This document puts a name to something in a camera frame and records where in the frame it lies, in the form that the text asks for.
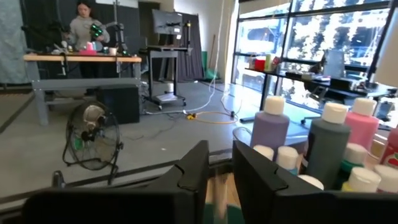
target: caster wheel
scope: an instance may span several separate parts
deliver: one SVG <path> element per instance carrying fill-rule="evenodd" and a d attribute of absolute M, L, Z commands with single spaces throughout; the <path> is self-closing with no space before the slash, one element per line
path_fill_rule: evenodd
<path fill-rule="evenodd" d="M 62 189 L 65 187 L 65 181 L 63 180 L 63 175 L 61 171 L 58 170 L 52 174 L 51 186 L 58 189 Z"/>

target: gray sweater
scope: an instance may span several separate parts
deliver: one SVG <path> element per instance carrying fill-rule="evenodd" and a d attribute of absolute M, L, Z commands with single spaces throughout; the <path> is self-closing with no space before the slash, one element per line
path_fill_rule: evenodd
<path fill-rule="evenodd" d="M 100 21 L 97 21 L 92 18 L 83 18 L 81 16 L 77 16 L 70 23 L 70 34 L 68 36 L 68 42 L 71 45 L 75 45 L 76 49 L 84 49 L 87 42 L 91 41 L 90 27 L 92 24 L 96 24 L 97 26 L 102 25 Z M 103 36 L 105 43 L 109 42 L 109 34 L 106 29 L 103 28 Z M 101 42 L 96 41 L 97 50 L 102 49 Z"/>

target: purple paint bottle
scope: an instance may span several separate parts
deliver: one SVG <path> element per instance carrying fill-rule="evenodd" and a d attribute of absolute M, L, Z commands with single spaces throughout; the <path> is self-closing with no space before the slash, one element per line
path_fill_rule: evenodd
<path fill-rule="evenodd" d="M 264 111 L 256 113 L 250 146 L 271 147 L 278 155 L 278 148 L 285 145 L 290 119 L 284 115 L 285 99 L 280 96 L 268 96 Z"/>

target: fan stand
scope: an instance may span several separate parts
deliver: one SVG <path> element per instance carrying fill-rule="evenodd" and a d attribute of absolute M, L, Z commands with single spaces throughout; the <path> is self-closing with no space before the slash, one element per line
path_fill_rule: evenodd
<path fill-rule="evenodd" d="M 72 127 L 69 127 L 68 128 L 68 137 L 67 137 L 68 140 L 67 140 L 67 143 L 65 144 L 65 148 L 63 149 L 63 152 L 62 152 L 62 161 L 68 167 L 70 167 L 72 165 L 81 165 L 82 167 L 84 167 L 82 164 L 85 163 L 85 162 L 90 162 L 90 161 L 103 162 L 103 161 L 101 161 L 101 159 L 98 159 L 98 158 L 85 159 L 85 160 L 78 161 L 78 162 L 68 162 L 65 159 L 65 156 L 67 154 L 67 150 L 68 150 L 71 138 L 72 138 Z M 111 166 L 111 172 L 110 172 L 109 177 L 108 177 L 108 185 L 112 184 L 113 179 L 116 177 L 116 174 L 118 173 L 119 167 L 118 167 L 118 165 L 116 165 L 116 163 L 118 162 L 119 152 L 120 152 L 121 149 L 123 149 L 123 147 L 124 147 L 123 142 L 120 142 L 116 146 L 114 159 L 109 161 L 109 162 L 108 161 L 105 162 L 105 163 L 107 163 L 108 166 Z"/>

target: white bottle cap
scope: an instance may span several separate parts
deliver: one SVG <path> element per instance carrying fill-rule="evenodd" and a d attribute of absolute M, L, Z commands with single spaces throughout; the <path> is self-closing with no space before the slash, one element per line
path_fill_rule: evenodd
<path fill-rule="evenodd" d="M 276 163 L 284 169 L 292 170 L 297 167 L 298 158 L 299 154 L 296 149 L 288 146 L 281 146 L 278 148 Z"/>
<path fill-rule="evenodd" d="M 344 160 L 352 164 L 363 164 L 367 155 L 368 151 L 365 147 L 355 143 L 348 143 Z"/>
<path fill-rule="evenodd" d="M 274 150 L 267 146 L 257 145 L 253 147 L 254 150 L 259 152 L 261 155 L 267 157 L 270 161 L 274 158 Z"/>
<path fill-rule="evenodd" d="M 379 190 L 398 193 L 398 170 L 384 165 L 374 166 L 374 171 L 381 176 Z"/>
<path fill-rule="evenodd" d="M 322 113 L 324 121 L 333 124 L 343 124 L 347 116 L 348 107 L 339 103 L 326 103 Z"/>
<path fill-rule="evenodd" d="M 325 189 L 323 184 L 318 179 L 316 179 L 314 177 L 311 177 L 309 175 L 298 175 L 298 177 L 300 177 L 301 179 L 307 181 L 308 183 L 318 187 L 321 190 Z"/>
<path fill-rule="evenodd" d="M 372 116 L 376 101 L 367 98 L 357 98 L 354 100 L 352 112 L 363 116 Z"/>
<path fill-rule="evenodd" d="M 348 185 L 355 192 L 376 192 L 380 181 L 379 174 L 362 167 L 354 167 L 349 175 Z"/>
<path fill-rule="evenodd" d="M 281 96 L 268 96 L 264 106 L 264 112 L 281 115 L 284 113 L 285 99 Z"/>

